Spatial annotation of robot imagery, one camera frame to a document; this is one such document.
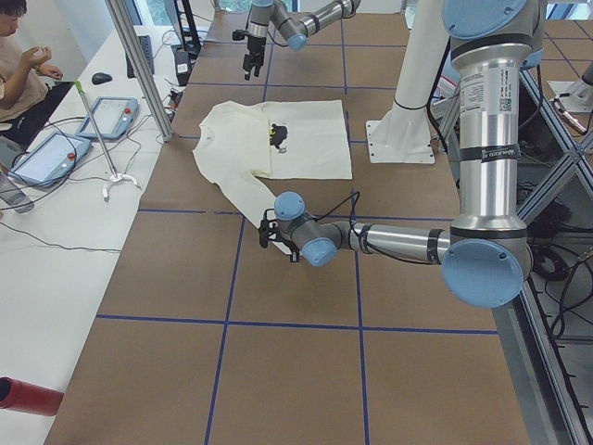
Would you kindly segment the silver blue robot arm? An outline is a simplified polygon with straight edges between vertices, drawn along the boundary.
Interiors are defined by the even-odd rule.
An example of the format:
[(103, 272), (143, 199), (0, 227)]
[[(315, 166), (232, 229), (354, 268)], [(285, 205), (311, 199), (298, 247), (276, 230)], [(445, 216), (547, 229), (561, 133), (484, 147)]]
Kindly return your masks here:
[(323, 222), (302, 197), (284, 192), (265, 210), (259, 243), (289, 249), (315, 267), (339, 249), (437, 264), (460, 300), (496, 308), (521, 291), (532, 267), (516, 213), (520, 155), (519, 74), (541, 57), (540, 1), (447, 1), (442, 19), (460, 74), (460, 213), (448, 230)]
[(282, 1), (253, 1), (246, 26), (243, 30), (233, 32), (235, 41), (247, 41), (242, 64), (245, 80), (258, 77), (266, 62), (267, 49), (271, 41), (270, 25), (280, 33), (284, 45), (296, 52), (308, 43), (311, 36), (330, 24), (354, 17), (359, 6), (360, 1), (357, 0), (330, 1), (317, 11), (295, 19)]

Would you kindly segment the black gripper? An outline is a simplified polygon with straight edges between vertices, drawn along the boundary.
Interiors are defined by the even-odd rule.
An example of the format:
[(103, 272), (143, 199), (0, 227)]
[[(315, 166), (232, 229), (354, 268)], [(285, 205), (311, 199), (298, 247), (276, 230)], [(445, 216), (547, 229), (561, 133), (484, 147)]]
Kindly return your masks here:
[(279, 228), (275, 219), (269, 220), (263, 218), (259, 225), (259, 245), (262, 248), (267, 248), (270, 243), (277, 243), (279, 241)]
[(259, 76), (265, 59), (266, 38), (253, 35), (247, 36), (247, 51), (244, 55), (243, 71), (246, 81), (250, 80), (251, 70), (256, 77)]

